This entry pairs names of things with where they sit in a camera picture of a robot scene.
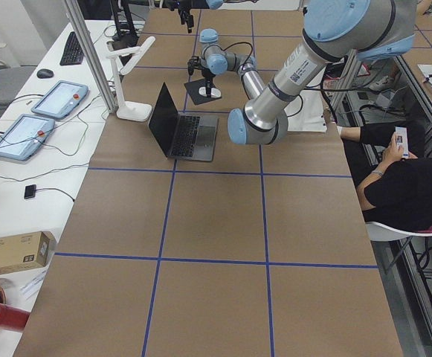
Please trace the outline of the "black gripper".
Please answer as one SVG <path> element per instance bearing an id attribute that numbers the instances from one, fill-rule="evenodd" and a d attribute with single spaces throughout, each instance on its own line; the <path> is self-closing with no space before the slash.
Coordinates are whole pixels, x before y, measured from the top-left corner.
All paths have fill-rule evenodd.
<path id="1" fill-rule="evenodd" d="M 193 4 L 191 0 L 177 0 L 176 5 L 178 8 L 178 14 L 182 22 L 186 22 L 187 32 L 192 33 L 194 27 L 194 18 L 190 13 Z"/>
<path id="2" fill-rule="evenodd" d="M 213 88 L 213 79 L 215 78 L 215 74 L 211 72 L 209 68 L 202 68 L 202 76 L 204 78 L 204 93 L 206 97 L 212 97 L 212 88 Z"/>

